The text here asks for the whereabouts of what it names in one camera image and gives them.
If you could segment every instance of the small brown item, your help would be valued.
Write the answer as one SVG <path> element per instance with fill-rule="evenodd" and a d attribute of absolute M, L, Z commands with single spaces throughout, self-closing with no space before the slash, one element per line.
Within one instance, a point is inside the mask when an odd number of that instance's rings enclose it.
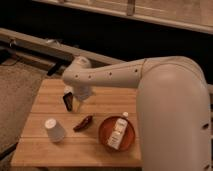
<path fill-rule="evenodd" d="M 135 13 L 135 0 L 128 0 L 126 14 L 127 16 L 133 16 Z"/>
<path fill-rule="evenodd" d="M 73 101 L 73 95 L 71 92 L 65 94 L 63 96 L 64 104 L 68 111 L 72 111 L 72 101 Z"/>
<path fill-rule="evenodd" d="M 85 129 L 87 128 L 91 123 L 92 123 L 92 120 L 93 120 L 93 116 L 92 115 L 89 115 L 87 116 L 86 118 L 84 118 L 81 123 L 79 123 L 78 125 L 76 125 L 73 130 L 75 132 L 78 132 L 78 131 L 81 131 L 82 129 Z"/>

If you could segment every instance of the floor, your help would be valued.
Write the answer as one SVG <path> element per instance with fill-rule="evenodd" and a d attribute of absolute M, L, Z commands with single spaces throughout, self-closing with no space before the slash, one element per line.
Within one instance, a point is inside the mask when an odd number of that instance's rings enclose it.
<path fill-rule="evenodd" d="M 0 153 L 18 141 L 22 132 L 24 123 L 31 110 L 31 106 L 45 78 L 60 78 L 60 75 L 46 76 L 47 71 L 34 66 L 26 65 L 19 61 L 15 63 L 14 59 L 8 59 L 3 65 L 0 65 Z M 0 171 L 39 171 L 37 168 L 11 168 L 10 161 L 12 155 L 7 156 L 0 161 Z M 124 171 L 141 169 L 132 168 L 51 168 L 50 171 Z"/>

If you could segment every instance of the cable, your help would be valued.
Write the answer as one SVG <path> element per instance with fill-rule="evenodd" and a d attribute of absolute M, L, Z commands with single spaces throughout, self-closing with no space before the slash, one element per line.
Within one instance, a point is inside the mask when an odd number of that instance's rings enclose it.
<path fill-rule="evenodd" d="M 18 62 L 20 62 L 21 59 L 22 59 L 22 58 L 17 59 L 17 60 L 16 60 L 14 63 L 12 63 L 12 64 L 0 64 L 0 66 L 14 66 L 14 65 L 16 65 Z"/>

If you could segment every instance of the bottle cap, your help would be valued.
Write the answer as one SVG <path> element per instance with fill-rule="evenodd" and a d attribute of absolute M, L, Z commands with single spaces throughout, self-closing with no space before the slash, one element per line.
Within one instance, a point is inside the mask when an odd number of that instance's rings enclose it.
<path fill-rule="evenodd" d="M 123 117 L 127 118 L 129 116 L 128 112 L 123 112 Z"/>

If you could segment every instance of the dark object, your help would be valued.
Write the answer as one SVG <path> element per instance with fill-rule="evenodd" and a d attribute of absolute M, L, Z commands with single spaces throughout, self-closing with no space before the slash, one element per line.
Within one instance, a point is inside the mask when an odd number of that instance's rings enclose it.
<path fill-rule="evenodd" d="M 128 0 L 126 15 L 133 16 L 135 13 L 135 0 Z"/>
<path fill-rule="evenodd" d="M 52 76 L 54 73 L 56 73 L 59 68 L 64 64 L 63 60 L 59 60 L 56 62 L 56 64 L 47 72 L 48 76 Z"/>
<path fill-rule="evenodd" d="M 73 101 L 73 95 L 71 92 L 65 94 L 63 96 L 64 104 L 68 111 L 72 111 L 72 101 Z"/>
<path fill-rule="evenodd" d="M 0 50 L 0 64 L 2 64 L 4 61 L 6 61 L 8 58 L 11 57 L 11 54 L 3 49 L 3 50 Z"/>
<path fill-rule="evenodd" d="M 86 118 L 84 118 L 81 123 L 79 123 L 78 125 L 76 125 L 73 130 L 75 132 L 77 131 L 81 131 L 82 129 L 85 129 L 87 128 L 91 123 L 92 123 L 92 119 L 93 119 L 93 116 L 92 115 L 89 115 L 87 116 Z"/>
<path fill-rule="evenodd" d="M 7 157 L 10 153 L 12 153 L 15 149 L 16 146 L 18 145 L 18 142 L 13 144 L 11 147 L 7 148 L 0 154 L 0 161 L 3 160 L 5 157 Z"/>

